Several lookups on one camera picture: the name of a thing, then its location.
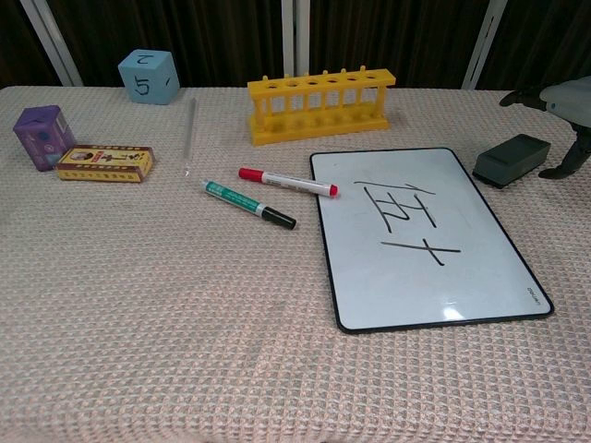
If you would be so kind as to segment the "blue foam number cube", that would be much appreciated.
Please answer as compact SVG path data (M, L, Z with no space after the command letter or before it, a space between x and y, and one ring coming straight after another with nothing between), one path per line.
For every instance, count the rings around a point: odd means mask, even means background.
M169 104L180 84L172 54L137 49L118 65L129 99L144 104Z

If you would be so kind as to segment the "red capped white marker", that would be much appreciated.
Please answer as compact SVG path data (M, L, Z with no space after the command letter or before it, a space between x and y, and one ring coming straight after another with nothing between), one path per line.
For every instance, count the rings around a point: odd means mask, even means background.
M325 184L315 180L296 178L284 174L275 174L262 170L240 168L238 176L242 179L263 183L270 186L279 186L301 192L308 192L329 198L336 198L339 194L337 185Z

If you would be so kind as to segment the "dark pleated curtain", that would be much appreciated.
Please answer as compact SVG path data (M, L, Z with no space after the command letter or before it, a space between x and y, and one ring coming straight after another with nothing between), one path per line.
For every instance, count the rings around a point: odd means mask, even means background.
M184 87L283 76L281 0L46 1L87 86L122 86L136 49L170 52Z
M387 68L401 88L462 86L488 0L311 0L309 71Z
M20 1L0 0L0 89L60 85Z
M480 90L516 90L591 76L591 0L508 0Z

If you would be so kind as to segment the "dark grey whiteboard eraser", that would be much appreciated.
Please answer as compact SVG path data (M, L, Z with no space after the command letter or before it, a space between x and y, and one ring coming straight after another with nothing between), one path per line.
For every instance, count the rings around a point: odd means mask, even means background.
M519 134L479 154L472 175L504 188L544 163L550 146L545 140Z

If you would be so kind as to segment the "black framed whiteboard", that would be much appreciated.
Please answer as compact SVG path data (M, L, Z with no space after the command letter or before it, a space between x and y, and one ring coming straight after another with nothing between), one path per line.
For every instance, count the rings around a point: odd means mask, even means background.
M347 333L546 317L554 307L447 148L318 152L315 179L339 328Z

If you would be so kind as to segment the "yellow brown printed box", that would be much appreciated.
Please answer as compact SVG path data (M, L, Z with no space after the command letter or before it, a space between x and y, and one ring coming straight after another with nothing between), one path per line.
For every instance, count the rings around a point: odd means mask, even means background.
M62 180L141 183L155 163L152 148L116 145L77 145L54 169Z

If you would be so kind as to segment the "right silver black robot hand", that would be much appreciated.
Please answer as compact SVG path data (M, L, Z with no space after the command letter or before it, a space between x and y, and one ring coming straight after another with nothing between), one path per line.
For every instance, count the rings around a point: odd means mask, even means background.
M538 176L559 180L576 173L591 156L591 76L514 90L505 95L499 105L506 107L516 103L558 116L569 123L576 134L561 164L541 171Z

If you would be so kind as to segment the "green marker with black cap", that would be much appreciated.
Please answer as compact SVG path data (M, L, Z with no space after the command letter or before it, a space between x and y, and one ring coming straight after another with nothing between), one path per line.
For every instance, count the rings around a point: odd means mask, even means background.
M296 220L294 218L253 198L240 194L229 187L222 186L211 180L204 180L201 186L207 194L254 214L267 222L272 222L288 230L294 230L296 227Z

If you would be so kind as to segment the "purple carton box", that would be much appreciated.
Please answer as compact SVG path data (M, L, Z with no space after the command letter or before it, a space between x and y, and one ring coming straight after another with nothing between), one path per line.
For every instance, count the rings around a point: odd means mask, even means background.
M77 144L58 105L25 108L13 131L40 172L51 171Z

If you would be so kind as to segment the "white frame pole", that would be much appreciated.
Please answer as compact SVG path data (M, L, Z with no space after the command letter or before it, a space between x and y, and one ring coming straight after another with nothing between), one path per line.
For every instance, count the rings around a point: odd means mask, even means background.
M303 76L309 72L311 0L281 0L283 72Z
M68 49L47 0L19 0L51 65L65 87L83 87L78 67Z
M507 3L508 0L488 0L488 7L464 74L462 90L476 89Z

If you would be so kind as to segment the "clear glass tube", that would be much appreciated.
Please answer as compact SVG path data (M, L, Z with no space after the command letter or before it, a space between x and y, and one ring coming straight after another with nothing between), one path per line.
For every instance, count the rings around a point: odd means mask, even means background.
M197 113L197 100L191 98L187 109L187 124L185 131L185 142L183 150L183 175L188 177L190 174L191 163L193 159L193 139L194 139L194 125Z

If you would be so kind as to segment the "yellow test tube rack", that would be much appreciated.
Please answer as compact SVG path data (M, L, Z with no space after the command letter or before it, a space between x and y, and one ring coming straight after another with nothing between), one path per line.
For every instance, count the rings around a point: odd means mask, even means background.
M387 129L385 95L395 84L388 69L364 66L352 72L250 81L251 142L260 146Z

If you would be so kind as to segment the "beige waffle tablecloth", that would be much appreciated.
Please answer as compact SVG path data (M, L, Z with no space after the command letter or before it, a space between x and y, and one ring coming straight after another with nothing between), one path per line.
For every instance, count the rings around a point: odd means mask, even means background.
M116 88L0 90L0 443L591 443L591 162L563 181L481 186L551 317L362 335L336 326L315 198L237 175L308 176L316 151L436 146L471 168L518 133L560 162L570 127L500 98L395 89L388 131L254 147L243 89L184 90L168 106ZM13 127L46 105L75 146L152 148L146 178L38 171Z

